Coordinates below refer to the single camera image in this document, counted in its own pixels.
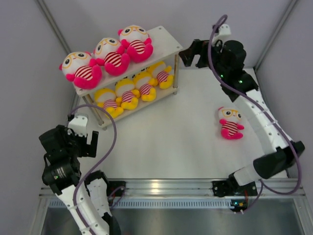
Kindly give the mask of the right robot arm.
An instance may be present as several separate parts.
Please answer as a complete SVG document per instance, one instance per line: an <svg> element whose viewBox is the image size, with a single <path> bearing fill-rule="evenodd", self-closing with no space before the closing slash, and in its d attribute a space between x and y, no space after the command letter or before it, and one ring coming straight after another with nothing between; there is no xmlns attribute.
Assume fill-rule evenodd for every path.
<svg viewBox="0 0 313 235"><path fill-rule="evenodd" d="M293 141L280 127L262 99L255 80L244 71L246 51L242 43L230 40L195 39L179 53L183 64L191 66L195 55L197 68L208 67L221 84L223 92L244 113L263 149L264 155L231 173L227 183L230 192L240 194L252 182L269 179L296 165L305 150L301 141Z"/></svg>

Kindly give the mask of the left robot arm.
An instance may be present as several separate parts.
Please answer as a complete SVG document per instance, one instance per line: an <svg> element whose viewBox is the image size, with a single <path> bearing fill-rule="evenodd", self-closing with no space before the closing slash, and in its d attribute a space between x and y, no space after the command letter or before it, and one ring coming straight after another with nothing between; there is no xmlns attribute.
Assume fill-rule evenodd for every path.
<svg viewBox="0 0 313 235"><path fill-rule="evenodd" d="M98 170L82 176L80 157L94 158L98 132L91 142L63 125L40 135L44 147L45 167L42 181L61 200L83 235L119 235L121 228L112 215L107 194L111 186L105 174Z"/></svg>

